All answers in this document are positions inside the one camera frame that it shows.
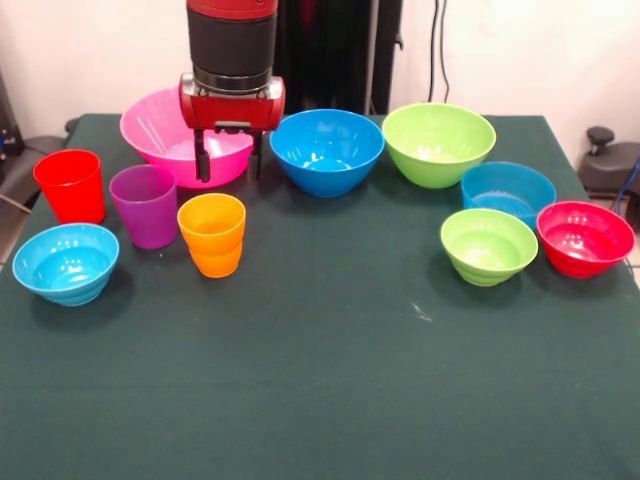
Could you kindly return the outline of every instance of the light blue bowl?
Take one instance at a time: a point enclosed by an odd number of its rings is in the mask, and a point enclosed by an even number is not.
[[[540,211],[556,201],[556,189],[540,172],[509,162],[478,165],[460,183],[464,208],[491,208],[509,213],[534,232]]]
[[[317,197],[353,190],[371,172],[385,145],[380,127],[343,110],[309,110],[287,117],[270,141],[289,178]]]
[[[94,300],[109,281],[120,244],[99,225],[70,223],[30,238],[13,259],[13,275],[33,293],[65,307]]]

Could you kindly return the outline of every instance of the purple cup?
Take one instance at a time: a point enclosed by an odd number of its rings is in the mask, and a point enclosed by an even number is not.
[[[153,165],[129,167],[111,179],[109,191],[134,245],[166,247],[178,236],[178,194],[171,172]]]

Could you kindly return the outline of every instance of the plastic bowl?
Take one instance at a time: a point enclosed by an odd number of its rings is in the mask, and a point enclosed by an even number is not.
[[[573,278],[598,275],[621,262],[635,245],[633,229],[606,208],[558,202],[538,216],[538,234],[551,265]]]
[[[409,181],[426,188],[455,185],[496,143],[496,132],[484,117],[440,103],[395,110],[382,131],[398,169]]]
[[[532,230],[538,213],[556,201],[556,189],[538,171],[509,162],[472,168],[462,177],[464,208],[492,208],[518,217]]]
[[[65,307],[94,300],[107,285],[120,245],[99,225],[69,223],[29,239],[13,259],[13,275],[24,287]]]
[[[177,88],[160,90],[136,102],[120,119],[120,133],[142,158],[169,170],[177,185],[186,188],[211,188],[235,180],[247,169],[253,148],[250,135],[205,131],[211,180],[198,180],[193,131],[182,118]]]
[[[318,197],[353,190],[384,150],[371,120],[342,110],[309,110],[285,118],[271,134],[271,148],[289,178]]]
[[[526,223],[487,208],[454,213],[440,239],[460,276],[479,287],[508,280],[538,254],[538,240]]]

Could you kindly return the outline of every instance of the white wall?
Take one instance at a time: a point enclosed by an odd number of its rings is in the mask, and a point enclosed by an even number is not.
[[[0,69],[25,136],[122,112],[191,69],[184,0],[0,0]]]
[[[404,2],[392,106],[429,91],[434,2]],[[484,114],[545,115],[574,164],[591,125],[640,141],[639,19],[637,0],[449,0],[449,101]]]
[[[428,93],[433,1],[404,2],[394,106]],[[62,133],[69,118],[175,84],[190,68],[185,3],[1,0],[0,68],[23,133]],[[639,18],[637,0],[449,0],[450,101],[543,114],[572,160],[594,123],[640,140]]]

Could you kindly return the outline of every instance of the red bowl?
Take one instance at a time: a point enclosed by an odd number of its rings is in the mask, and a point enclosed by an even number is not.
[[[625,219],[586,202],[558,202],[538,215],[538,234],[551,265],[573,278],[598,275],[622,261],[636,236]]]

